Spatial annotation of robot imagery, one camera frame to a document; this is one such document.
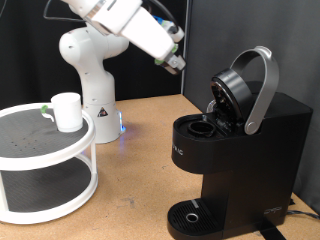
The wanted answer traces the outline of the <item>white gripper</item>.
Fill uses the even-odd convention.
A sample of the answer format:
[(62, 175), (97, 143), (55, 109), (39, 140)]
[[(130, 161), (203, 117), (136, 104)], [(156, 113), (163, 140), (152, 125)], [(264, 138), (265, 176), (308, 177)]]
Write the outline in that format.
[[(121, 35), (131, 43), (158, 60), (164, 60), (174, 47), (174, 42), (163, 27), (144, 8), (140, 7), (122, 29)], [(173, 55), (165, 69), (177, 75), (184, 70), (186, 62), (179, 55)]]

